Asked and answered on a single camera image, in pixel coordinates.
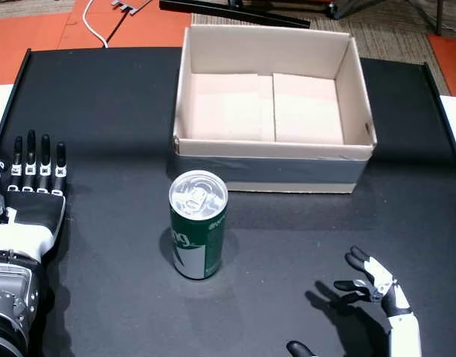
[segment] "robotic hand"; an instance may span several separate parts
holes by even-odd
[[[28,355],[29,330],[48,283],[42,256],[56,242],[65,211],[65,145],[57,144],[54,177],[51,144],[43,135],[39,175],[36,136],[28,133],[27,160],[22,137],[16,138],[10,184],[2,190],[0,161],[0,356]]]
[[[367,276],[365,280],[341,280],[334,282],[338,290],[351,292],[339,303],[370,301],[381,303],[390,321],[389,356],[421,357],[420,327],[406,296],[393,275],[373,257],[357,247],[345,255],[347,263]],[[316,357],[304,344],[290,341],[287,350],[293,357]]]

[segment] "black table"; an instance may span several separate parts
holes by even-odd
[[[321,356],[384,352],[379,306],[327,305],[334,280],[360,276],[343,259],[351,245],[399,278],[423,355],[456,356],[456,166],[424,67],[362,60],[379,145],[355,192],[230,193],[223,267],[193,282],[171,265],[168,230],[179,57],[28,57],[0,155],[35,129],[65,140],[70,167],[65,223],[45,258],[54,297],[33,356],[286,356],[290,339]]]

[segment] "open cardboard box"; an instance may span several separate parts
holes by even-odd
[[[187,28],[173,141],[179,173],[210,170],[229,190],[351,193],[376,145],[354,38]]]

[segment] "black and white robotic hand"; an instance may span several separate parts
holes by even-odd
[[[406,296],[394,276],[373,257],[357,247],[345,255],[347,263],[365,273],[367,280],[341,280],[334,286],[343,292],[351,292],[340,303],[363,300],[380,303],[390,321],[389,356],[421,357],[420,327]],[[293,357],[316,357],[298,341],[290,341],[287,350]]]
[[[0,356],[28,355],[29,330],[48,283],[42,256],[56,242],[65,212],[65,145],[58,143],[52,170],[51,143],[42,136],[40,160],[36,136],[16,138],[10,183],[4,189],[0,161]]]

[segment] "green can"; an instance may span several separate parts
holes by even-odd
[[[221,265],[228,188],[213,173],[188,171],[172,183],[169,198],[175,268],[205,279]]]

